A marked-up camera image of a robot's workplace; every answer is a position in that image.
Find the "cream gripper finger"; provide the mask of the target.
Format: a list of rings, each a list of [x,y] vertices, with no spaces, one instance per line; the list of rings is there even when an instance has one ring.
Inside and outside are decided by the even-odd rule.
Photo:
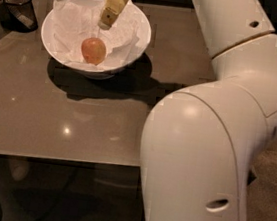
[[[129,0],[105,0],[100,12],[98,25],[103,30],[108,30],[114,25]]]

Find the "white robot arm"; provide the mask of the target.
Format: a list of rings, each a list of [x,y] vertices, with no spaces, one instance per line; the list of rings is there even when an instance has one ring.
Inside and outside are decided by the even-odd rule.
[[[258,0],[192,0],[216,80],[172,92],[141,136],[145,221],[247,221],[252,160],[277,136],[277,35]]]

